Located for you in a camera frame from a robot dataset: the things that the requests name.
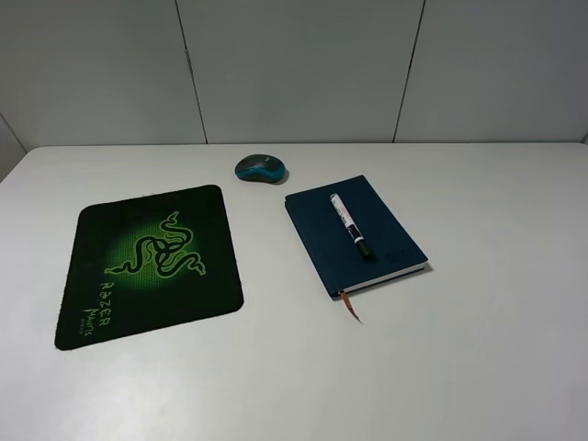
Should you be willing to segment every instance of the pen cap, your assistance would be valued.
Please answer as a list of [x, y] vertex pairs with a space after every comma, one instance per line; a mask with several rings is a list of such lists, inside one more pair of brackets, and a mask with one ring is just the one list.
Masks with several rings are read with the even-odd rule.
[[369, 248], [369, 245], [366, 243], [366, 241], [361, 240], [361, 241], [357, 241], [356, 242], [356, 246], [357, 249], [359, 250], [359, 253], [361, 253], [361, 256], [366, 259], [366, 260], [373, 260], [374, 259], [374, 253], [373, 251], [371, 251], [371, 248]]

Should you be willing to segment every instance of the green mouse pad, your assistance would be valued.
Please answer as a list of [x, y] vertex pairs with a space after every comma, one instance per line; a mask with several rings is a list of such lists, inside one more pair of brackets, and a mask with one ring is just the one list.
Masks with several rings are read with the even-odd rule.
[[55, 345], [75, 349], [241, 306], [220, 188], [94, 205], [78, 220]]

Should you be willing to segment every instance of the computer mouse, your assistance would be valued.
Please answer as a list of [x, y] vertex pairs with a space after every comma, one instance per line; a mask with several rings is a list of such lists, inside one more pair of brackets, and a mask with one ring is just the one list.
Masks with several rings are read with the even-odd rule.
[[235, 166], [235, 174], [243, 181], [274, 184], [286, 174], [286, 166], [269, 154], [250, 154]]

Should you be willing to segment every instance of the bookmark ribbon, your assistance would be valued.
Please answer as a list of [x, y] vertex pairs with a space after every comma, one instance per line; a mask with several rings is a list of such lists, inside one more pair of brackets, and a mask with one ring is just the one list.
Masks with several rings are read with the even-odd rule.
[[351, 312], [351, 315], [353, 315], [358, 322], [362, 323], [361, 320], [359, 320], [359, 317], [357, 317], [356, 312], [353, 311], [353, 306], [351, 306], [351, 301], [349, 300], [349, 296], [347, 295], [347, 293], [342, 289], [339, 291], [339, 295], [341, 296], [341, 299], [343, 299], [343, 303], [345, 304], [349, 312]]

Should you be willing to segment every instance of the wall seam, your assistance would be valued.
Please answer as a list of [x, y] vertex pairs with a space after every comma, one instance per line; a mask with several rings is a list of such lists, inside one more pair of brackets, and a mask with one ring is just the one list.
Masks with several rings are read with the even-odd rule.
[[20, 146], [20, 148], [22, 149], [22, 151], [27, 154], [28, 150], [25, 148], [25, 146], [23, 145], [23, 143], [20, 141], [20, 139], [18, 138], [18, 136], [15, 134], [15, 131], [12, 130], [12, 127], [10, 127], [10, 124], [8, 124], [8, 121], [6, 121], [6, 118], [4, 118], [4, 115], [2, 115], [2, 113], [0, 113], [0, 119], [5, 123], [5, 125], [8, 127], [8, 131], [10, 131], [10, 133], [12, 133], [12, 136], [14, 136], [15, 140], [17, 140], [18, 145]]
[[423, 0], [423, 6], [421, 7], [421, 15], [419, 16], [419, 23], [416, 26], [416, 34], [414, 35], [413, 52], [411, 53], [411, 60], [408, 63], [408, 71], [406, 72], [406, 81], [404, 82], [404, 90], [402, 90], [402, 98], [400, 108], [398, 109], [398, 117], [396, 118], [396, 126], [394, 127], [394, 136], [392, 142], [396, 142], [396, 134], [398, 133], [398, 126], [401, 122], [402, 107], [404, 106], [404, 98], [406, 97], [406, 89], [408, 88], [409, 78], [411, 77], [411, 70], [413, 68], [414, 53], [416, 52], [416, 43], [419, 40], [421, 33], [421, 25], [423, 24], [424, 7], [426, 0]]
[[175, 12], [177, 13], [177, 21], [180, 24], [180, 31], [182, 32], [182, 41], [184, 42], [184, 53], [186, 54], [188, 70], [190, 71], [190, 78], [192, 79], [192, 88], [194, 89], [194, 97], [196, 98], [196, 105], [198, 106], [198, 114], [200, 115], [200, 124], [202, 125], [202, 133], [204, 134], [204, 142], [209, 143], [209, 137], [206, 134], [206, 127], [204, 126], [204, 118], [202, 117], [202, 107], [200, 106], [200, 99], [198, 97], [198, 90], [196, 88], [196, 80], [194, 79], [194, 68], [190, 58], [190, 51], [187, 48], [186, 33], [184, 32], [184, 24], [182, 23], [182, 16], [180, 16], [180, 6], [177, 0], [174, 0]]

